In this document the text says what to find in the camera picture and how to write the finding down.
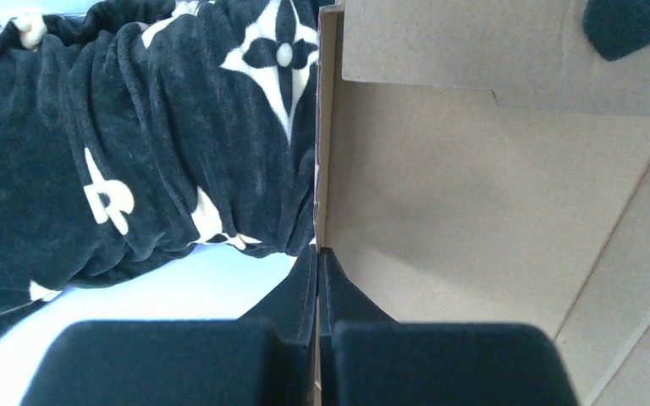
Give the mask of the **brown cardboard box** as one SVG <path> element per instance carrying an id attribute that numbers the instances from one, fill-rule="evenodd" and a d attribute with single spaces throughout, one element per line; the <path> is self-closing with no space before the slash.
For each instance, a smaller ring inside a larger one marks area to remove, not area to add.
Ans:
<path id="1" fill-rule="evenodd" d="M 588 1 L 320 11 L 318 239 L 399 321 L 514 321 L 582 405 L 650 405 L 650 46 Z"/>

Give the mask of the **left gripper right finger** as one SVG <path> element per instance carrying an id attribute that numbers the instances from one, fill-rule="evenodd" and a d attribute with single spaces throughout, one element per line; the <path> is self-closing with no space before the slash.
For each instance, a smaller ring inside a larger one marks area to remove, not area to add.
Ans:
<path id="1" fill-rule="evenodd" d="M 557 349 L 520 323 L 395 321 L 318 256 L 322 402 L 326 405 L 574 405 Z"/>

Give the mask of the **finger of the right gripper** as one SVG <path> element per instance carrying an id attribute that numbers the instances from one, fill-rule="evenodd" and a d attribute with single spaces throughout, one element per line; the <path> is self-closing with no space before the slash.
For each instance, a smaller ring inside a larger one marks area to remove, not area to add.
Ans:
<path id="1" fill-rule="evenodd" d="M 581 26 L 603 59 L 622 59 L 650 46 L 650 0 L 590 0 Z"/>

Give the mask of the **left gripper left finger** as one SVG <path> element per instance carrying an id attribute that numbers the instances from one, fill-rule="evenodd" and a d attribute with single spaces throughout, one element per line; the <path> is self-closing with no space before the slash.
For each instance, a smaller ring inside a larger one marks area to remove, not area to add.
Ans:
<path id="1" fill-rule="evenodd" d="M 312 405 L 318 253 L 233 321 L 80 321 L 24 405 Z"/>

